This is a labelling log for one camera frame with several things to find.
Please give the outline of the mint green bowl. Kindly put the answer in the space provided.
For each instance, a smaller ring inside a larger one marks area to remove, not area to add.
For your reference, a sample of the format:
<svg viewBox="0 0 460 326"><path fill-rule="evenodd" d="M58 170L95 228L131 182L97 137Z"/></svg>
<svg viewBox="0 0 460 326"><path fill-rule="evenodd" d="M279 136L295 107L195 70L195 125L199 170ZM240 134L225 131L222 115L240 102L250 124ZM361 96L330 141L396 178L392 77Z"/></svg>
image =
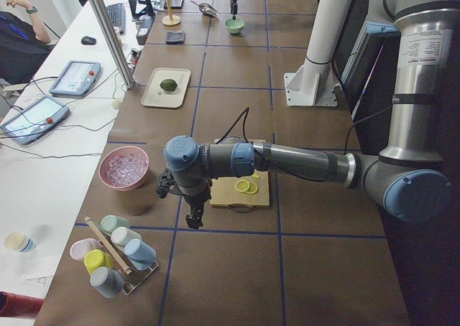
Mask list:
<svg viewBox="0 0 460 326"><path fill-rule="evenodd" d="M245 21L238 18L228 18L225 20L224 26L229 34L240 34L245 27Z"/></svg>

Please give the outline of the metal scoop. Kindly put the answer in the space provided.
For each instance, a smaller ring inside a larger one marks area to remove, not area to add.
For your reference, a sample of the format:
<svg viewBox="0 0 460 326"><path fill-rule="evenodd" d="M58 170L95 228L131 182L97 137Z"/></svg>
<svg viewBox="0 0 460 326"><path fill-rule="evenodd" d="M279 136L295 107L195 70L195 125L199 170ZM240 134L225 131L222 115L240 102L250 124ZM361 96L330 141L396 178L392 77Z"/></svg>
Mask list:
<svg viewBox="0 0 460 326"><path fill-rule="evenodd" d="M190 2L192 4L195 4L200 10L200 12L206 16L214 17L214 18L219 16L218 11L206 2L198 3L197 1L194 1L194 0L190 0Z"/></svg>

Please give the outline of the lemon slice upper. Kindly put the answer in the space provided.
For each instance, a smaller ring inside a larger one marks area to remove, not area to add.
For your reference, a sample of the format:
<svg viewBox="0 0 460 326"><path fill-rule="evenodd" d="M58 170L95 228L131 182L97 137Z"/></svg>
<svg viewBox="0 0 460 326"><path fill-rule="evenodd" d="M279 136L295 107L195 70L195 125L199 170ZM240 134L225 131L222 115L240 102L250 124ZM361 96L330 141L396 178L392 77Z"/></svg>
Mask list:
<svg viewBox="0 0 460 326"><path fill-rule="evenodd" d="M248 193L251 183L246 179L240 179L235 183L235 189L240 193Z"/></svg>

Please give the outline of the light blue cup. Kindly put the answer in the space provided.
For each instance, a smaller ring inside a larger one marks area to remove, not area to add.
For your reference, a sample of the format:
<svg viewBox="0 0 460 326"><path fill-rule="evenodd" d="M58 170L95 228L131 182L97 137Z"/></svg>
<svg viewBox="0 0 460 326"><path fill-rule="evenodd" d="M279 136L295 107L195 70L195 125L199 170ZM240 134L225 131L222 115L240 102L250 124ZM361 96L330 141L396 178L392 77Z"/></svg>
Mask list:
<svg viewBox="0 0 460 326"><path fill-rule="evenodd" d="M134 238L124 247L124 254L134 264L137 270L145 270L156 260L157 253L144 241Z"/></svg>

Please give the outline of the mint green cup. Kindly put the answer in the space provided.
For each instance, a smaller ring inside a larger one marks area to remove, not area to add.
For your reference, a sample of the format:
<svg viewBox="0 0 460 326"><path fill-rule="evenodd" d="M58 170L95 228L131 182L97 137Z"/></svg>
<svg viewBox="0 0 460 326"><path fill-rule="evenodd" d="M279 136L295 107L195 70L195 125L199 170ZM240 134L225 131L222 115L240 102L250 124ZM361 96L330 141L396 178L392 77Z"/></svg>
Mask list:
<svg viewBox="0 0 460 326"><path fill-rule="evenodd" d="M119 215L106 215L100 222L101 231L110 236L117 228L131 228L131 223Z"/></svg>

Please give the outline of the green avocado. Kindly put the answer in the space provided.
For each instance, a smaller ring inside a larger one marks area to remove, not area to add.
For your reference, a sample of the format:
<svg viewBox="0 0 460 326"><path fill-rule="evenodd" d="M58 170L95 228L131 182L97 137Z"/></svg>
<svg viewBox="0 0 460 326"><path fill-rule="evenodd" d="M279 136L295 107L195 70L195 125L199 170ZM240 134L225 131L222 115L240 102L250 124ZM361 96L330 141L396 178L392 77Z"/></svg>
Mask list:
<svg viewBox="0 0 460 326"><path fill-rule="evenodd" d="M178 88L178 84L174 79L167 78L160 82L160 88L166 93L173 93Z"/></svg>

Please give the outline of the grey cup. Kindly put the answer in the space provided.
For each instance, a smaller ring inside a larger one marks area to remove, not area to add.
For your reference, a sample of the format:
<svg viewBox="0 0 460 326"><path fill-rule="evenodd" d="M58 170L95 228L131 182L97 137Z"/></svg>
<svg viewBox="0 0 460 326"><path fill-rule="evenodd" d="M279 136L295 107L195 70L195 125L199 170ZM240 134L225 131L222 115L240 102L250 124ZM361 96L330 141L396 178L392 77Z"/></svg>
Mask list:
<svg viewBox="0 0 460 326"><path fill-rule="evenodd" d="M105 298L110 299L122 291L125 281L118 271L102 266L91 274L90 284Z"/></svg>

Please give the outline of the black keyboard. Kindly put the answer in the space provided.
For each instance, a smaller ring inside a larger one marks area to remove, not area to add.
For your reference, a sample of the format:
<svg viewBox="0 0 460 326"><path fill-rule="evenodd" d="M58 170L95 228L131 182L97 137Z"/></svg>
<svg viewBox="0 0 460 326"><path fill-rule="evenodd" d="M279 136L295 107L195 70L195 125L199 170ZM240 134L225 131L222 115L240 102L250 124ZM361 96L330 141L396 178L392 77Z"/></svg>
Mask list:
<svg viewBox="0 0 460 326"><path fill-rule="evenodd" d="M123 3L116 3L106 6L106 11L114 27L119 28L120 35L126 31L126 13Z"/></svg>

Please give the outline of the pink cup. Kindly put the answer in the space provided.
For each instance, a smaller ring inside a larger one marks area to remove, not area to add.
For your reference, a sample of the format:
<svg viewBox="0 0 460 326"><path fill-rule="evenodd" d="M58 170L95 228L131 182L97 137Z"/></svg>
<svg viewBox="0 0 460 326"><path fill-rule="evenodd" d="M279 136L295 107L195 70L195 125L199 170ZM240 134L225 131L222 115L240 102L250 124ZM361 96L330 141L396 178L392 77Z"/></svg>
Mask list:
<svg viewBox="0 0 460 326"><path fill-rule="evenodd" d="M98 249L98 241L94 238L84 238L76 241L69 250L70 257L76 261L82 261L86 254L94 249Z"/></svg>

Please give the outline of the cream rabbit tray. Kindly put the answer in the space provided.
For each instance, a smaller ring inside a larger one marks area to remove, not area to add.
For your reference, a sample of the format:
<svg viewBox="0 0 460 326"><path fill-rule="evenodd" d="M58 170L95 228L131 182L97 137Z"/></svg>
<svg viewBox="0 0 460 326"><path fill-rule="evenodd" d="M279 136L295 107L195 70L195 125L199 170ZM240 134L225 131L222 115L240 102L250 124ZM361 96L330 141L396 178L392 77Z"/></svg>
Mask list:
<svg viewBox="0 0 460 326"><path fill-rule="evenodd" d="M141 104L153 108L181 107L190 76L188 69L155 68L144 90Z"/></svg>

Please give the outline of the black computer mouse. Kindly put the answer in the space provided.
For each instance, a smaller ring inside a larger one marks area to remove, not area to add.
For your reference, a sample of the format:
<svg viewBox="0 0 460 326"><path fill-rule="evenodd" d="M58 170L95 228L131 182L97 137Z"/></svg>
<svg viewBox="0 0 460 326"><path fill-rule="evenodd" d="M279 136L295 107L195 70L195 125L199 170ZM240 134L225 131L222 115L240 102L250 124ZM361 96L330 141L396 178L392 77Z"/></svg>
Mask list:
<svg viewBox="0 0 460 326"><path fill-rule="evenodd" d="M97 39L94 37L84 36L80 40L82 45L95 45L97 43Z"/></svg>

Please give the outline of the far teach pendant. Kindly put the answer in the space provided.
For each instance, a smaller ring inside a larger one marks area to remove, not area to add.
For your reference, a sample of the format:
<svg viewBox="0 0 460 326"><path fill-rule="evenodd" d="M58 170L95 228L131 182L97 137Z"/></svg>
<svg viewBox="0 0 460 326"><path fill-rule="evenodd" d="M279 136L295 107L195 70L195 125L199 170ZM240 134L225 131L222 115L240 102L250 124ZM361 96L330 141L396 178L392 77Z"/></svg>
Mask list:
<svg viewBox="0 0 460 326"><path fill-rule="evenodd" d="M100 72L99 62L71 60L53 83L50 93L57 97L84 97L97 81Z"/></svg>

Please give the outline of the teach pendant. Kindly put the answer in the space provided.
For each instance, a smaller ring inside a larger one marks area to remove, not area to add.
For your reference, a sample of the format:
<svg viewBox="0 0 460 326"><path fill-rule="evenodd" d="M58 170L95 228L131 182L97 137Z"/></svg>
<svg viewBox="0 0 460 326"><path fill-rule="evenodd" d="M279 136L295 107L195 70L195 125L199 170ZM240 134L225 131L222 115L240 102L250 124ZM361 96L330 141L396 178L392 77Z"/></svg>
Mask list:
<svg viewBox="0 0 460 326"><path fill-rule="evenodd" d="M99 62L71 60L53 83L50 93L57 97L84 97L97 81L100 72Z"/></svg>
<svg viewBox="0 0 460 326"><path fill-rule="evenodd" d="M68 117L70 108L51 96L43 96L1 125L3 134L26 145L51 131Z"/></svg>

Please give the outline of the seated person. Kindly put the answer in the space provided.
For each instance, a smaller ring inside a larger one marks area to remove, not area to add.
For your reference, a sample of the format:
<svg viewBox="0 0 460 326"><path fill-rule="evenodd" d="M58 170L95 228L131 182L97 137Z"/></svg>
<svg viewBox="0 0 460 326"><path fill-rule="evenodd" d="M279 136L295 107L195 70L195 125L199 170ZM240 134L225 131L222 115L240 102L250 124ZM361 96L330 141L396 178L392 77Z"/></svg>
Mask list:
<svg viewBox="0 0 460 326"><path fill-rule="evenodd" d="M46 61L53 45L37 8L28 0L6 0L6 5L23 7L30 22L1 12L1 79L9 84L27 83Z"/></svg>

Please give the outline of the white pedestal column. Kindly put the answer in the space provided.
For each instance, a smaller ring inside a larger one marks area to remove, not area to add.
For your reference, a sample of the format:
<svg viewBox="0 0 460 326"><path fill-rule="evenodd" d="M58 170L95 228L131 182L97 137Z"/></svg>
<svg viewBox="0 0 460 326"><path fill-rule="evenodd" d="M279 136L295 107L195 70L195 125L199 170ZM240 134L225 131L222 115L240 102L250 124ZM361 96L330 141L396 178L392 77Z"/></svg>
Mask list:
<svg viewBox="0 0 460 326"><path fill-rule="evenodd" d="M351 1L319 0L304 63L284 74L288 106L337 106L332 61Z"/></svg>

